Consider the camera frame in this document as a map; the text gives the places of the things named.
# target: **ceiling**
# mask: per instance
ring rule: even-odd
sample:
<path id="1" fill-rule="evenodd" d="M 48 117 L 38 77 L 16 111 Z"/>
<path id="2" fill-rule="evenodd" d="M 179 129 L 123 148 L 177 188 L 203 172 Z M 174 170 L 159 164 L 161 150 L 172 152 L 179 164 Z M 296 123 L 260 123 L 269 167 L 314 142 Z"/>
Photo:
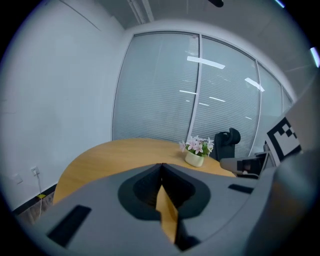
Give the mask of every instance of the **ceiling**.
<path id="1" fill-rule="evenodd" d="M 127 0 L 98 0 L 125 28 L 139 23 Z M 142 0 L 135 0 L 147 22 Z M 287 11 L 274 0 L 224 0 L 217 8 L 208 0 L 148 0 L 155 21 L 187 19 L 226 29 L 246 39 L 284 72 L 297 95 L 311 82 L 318 68 L 311 44 Z"/>

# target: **electrical outlet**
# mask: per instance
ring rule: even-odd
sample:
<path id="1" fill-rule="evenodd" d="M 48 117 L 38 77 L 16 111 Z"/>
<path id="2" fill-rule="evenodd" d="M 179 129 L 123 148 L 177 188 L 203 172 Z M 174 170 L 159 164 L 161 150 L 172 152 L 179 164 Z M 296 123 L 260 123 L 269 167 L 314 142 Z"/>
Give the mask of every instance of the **electrical outlet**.
<path id="1" fill-rule="evenodd" d="M 31 168 L 30 171 L 32 172 L 33 176 L 37 176 L 37 174 L 40 174 L 38 166 Z"/>
<path id="2" fill-rule="evenodd" d="M 23 180 L 20 176 L 20 174 L 16 174 L 13 176 L 13 180 L 15 181 L 15 183 L 20 184 Z"/>

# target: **flower pot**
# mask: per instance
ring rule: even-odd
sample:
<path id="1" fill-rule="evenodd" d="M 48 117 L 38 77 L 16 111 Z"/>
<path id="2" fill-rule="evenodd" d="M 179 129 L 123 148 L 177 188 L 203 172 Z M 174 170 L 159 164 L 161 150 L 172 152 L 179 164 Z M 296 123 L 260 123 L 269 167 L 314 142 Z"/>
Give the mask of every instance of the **flower pot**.
<path id="1" fill-rule="evenodd" d="M 188 151 L 184 160 L 194 167 L 200 167 L 204 163 L 204 159 L 203 156 L 198 156 Z"/>

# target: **black chair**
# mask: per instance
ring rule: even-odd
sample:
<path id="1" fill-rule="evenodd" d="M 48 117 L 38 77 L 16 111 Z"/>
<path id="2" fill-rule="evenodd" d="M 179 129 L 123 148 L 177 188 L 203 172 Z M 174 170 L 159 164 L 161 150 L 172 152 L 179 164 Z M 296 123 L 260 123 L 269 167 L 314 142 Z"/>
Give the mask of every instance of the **black chair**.
<path id="1" fill-rule="evenodd" d="M 214 136 L 214 148 L 210 154 L 210 157 L 220 162 L 222 158 L 234 158 L 235 157 L 235 145 L 241 140 L 240 133 L 230 128 L 229 132 L 219 132 Z"/>

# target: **wooden desk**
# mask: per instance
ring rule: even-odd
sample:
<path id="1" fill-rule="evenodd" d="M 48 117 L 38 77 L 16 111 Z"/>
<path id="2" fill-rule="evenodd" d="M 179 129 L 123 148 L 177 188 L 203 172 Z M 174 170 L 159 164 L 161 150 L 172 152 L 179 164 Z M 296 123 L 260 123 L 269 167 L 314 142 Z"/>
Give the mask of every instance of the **wooden desk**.
<path id="1" fill-rule="evenodd" d="M 234 177 L 211 157 L 206 157 L 201 167 L 193 167 L 185 162 L 185 154 L 180 151 L 177 143 L 158 139 L 132 138 L 100 144 L 79 155 L 64 170 L 56 186 L 53 203 L 91 181 L 157 163 L 175 164 L 205 173 Z M 177 210 L 163 187 L 157 196 L 156 209 L 161 212 L 163 231 L 173 242 L 177 230 Z"/>

